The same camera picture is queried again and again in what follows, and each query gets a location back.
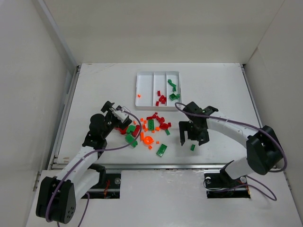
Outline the small green slope lego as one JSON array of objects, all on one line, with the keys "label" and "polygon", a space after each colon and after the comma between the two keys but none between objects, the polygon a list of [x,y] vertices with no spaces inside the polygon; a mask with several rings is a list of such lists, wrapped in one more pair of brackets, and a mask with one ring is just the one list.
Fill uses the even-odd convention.
[{"label": "small green slope lego", "polygon": [[195,147],[196,147],[195,144],[192,144],[190,150],[191,150],[191,151],[194,151],[194,150],[195,150]]}]

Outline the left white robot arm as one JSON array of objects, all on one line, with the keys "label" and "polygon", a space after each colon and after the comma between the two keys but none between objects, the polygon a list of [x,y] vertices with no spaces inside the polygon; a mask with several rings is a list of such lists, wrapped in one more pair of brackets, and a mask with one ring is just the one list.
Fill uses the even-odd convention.
[{"label": "left white robot arm", "polygon": [[77,202],[94,185],[103,181],[105,168],[95,162],[106,151],[107,136],[115,128],[125,129],[132,121],[124,106],[113,107],[107,101],[101,113],[91,116],[89,130],[78,154],[54,177],[40,183],[36,216],[47,222],[67,224]]}]

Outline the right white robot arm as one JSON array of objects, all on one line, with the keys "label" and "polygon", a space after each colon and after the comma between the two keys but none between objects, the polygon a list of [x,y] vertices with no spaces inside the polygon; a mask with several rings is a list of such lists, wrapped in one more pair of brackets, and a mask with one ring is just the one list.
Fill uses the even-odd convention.
[{"label": "right white robot arm", "polygon": [[228,188],[235,181],[251,173],[266,175],[280,161],[286,162],[285,153],[274,130],[265,125],[262,128],[228,118],[217,108],[208,106],[204,109],[195,102],[183,108],[182,103],[175,107],[184,113],[188,121],[180,121],[180,143],[186,140],[197,141],[199,145],[209,142],[209,131],[219,132],[241,144],[246,149],[246,156],[227,163],[218,173],[207,174],[210,188]]}]

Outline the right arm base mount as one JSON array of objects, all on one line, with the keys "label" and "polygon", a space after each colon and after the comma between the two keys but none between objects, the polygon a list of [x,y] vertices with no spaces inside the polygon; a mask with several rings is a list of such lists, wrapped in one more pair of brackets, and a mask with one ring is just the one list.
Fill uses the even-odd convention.
[{"label": "right arm base mount", "polygon": [[208,199],[250,199],[247,178],[245,176],[231,179],[228,175],[219,172],[204,173],[203,185],[206,188]]}]

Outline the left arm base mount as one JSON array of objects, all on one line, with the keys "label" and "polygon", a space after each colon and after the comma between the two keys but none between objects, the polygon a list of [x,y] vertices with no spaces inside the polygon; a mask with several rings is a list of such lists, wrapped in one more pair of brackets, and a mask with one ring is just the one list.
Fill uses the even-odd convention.
[{"label": "left arm base mount", "polygon": [[107,173],[104,179],[89,189],[90,199],[119,199],[121,173]]}]

